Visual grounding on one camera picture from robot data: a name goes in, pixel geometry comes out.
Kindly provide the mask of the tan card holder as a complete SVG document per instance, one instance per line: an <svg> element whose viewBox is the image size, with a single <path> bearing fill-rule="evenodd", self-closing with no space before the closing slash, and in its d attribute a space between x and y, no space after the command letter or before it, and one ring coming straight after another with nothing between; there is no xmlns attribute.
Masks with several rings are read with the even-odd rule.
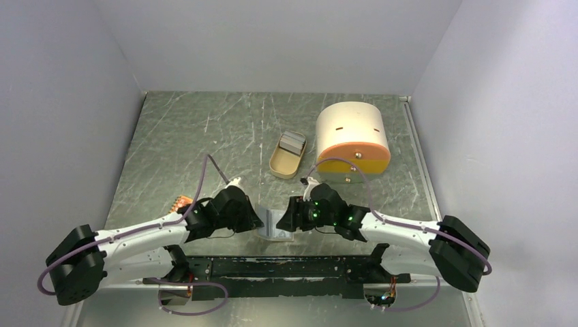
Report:
<svg viewBox="0 0 578 327"><path fill-rule="evenodd" d="M284 210L270 209L256 205L256 214L264 226L255 231L256 236L273 242L293 242L294 234L276 227L285 214Z"/></svg>

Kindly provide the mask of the tan oval tray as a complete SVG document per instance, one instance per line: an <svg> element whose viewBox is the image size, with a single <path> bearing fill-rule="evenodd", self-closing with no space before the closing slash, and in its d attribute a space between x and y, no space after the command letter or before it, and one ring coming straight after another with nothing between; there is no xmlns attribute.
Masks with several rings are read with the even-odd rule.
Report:
<svg viewBox="0 0 578 327"><path fill-rule="evenodd" d="M275 149L273 151L273 154L271 155L271 158L269 160L269 169L271 171L271 174L277 178L282 179L293 178L296 175L301 160L304 156L305 148L302 154L300 156L297 156L281 149L279 147L279 140L278 140Z"/></svg>

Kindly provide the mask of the grey credit card stack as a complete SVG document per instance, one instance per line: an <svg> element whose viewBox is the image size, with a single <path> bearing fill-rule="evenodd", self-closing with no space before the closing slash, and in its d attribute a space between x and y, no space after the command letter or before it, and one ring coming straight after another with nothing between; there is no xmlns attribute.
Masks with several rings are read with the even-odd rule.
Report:
<svg viewBox="0 0 578 327"><path fill-rule="evenodd" d="M306 137L302 134L285 131L279 139L279 147L294 155L300 156L306 145Z"/></svg>

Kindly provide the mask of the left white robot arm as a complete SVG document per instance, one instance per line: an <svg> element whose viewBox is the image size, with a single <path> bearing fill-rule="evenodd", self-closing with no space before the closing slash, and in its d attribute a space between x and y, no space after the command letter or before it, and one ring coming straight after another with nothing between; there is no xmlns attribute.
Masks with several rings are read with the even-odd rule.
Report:
<svg viewBox="0 0 578 327"><path fill-rule="evenodd" d="M68 306L124 281L193 281L183 244L220 229L238 234L263 225L245 192L229 185L213 198L176 207L153 221L116 230L94 231L88 224L74 228L47 257L47 272L37 286Z"/></svg>

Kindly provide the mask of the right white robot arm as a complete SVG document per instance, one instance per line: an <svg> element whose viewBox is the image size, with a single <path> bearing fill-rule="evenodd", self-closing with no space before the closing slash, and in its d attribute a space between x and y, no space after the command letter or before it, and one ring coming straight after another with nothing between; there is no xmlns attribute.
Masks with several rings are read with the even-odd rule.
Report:
<svg viewBox="0 0 578 327"><path fill-rule="evenodd" d="M412 221L385 215L348 204L326 183L309 185L303 196L292 196L276 227L287 232L332 227L347 240L388 244L382 256L367 265L377 282L391 275L430 275L475 293L491 272L489 246L460 219L447 215L442 221Z"/></svg>

